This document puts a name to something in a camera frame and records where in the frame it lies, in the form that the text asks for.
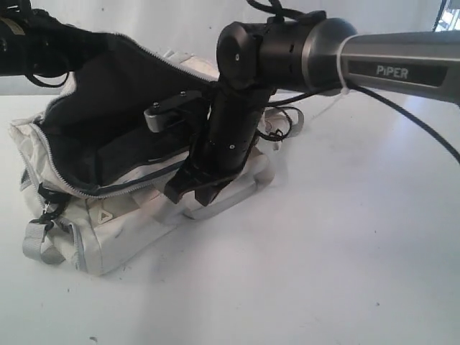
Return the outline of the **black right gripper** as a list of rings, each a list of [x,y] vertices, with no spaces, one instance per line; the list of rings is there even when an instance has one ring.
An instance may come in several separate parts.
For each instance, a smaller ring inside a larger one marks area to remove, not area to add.
[[[164,194],[175,204],[193,192],[195,199],[208,206],[242,172],[256,139],[225,142],[198,139],[179,170],[167,182]]]

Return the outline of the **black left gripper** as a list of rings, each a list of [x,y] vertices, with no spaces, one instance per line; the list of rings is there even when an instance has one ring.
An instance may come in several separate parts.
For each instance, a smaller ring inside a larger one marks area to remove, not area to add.
[[[70,72],[109,50],[110,34],[91,32],[63,24],[52,18],[46,21],[46,71]]]

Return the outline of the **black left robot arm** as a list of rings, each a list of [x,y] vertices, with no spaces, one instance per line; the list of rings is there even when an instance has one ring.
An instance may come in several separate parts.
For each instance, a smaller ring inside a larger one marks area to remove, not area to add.
[[[108,50],[107,34],[63,24],[29,1],[1,2],[1,76],[56,78]]]

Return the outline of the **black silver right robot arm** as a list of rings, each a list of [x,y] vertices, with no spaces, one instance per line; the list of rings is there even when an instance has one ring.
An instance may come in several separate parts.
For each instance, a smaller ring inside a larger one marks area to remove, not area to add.
[[[209,119],[165,186],[206,206],[242,171],[257,124],[278,89],[307,96],[344,88],[459,102],[459,33],[358,34],[323,12],[264,24],[234,22],[216,47],[219,79]]]

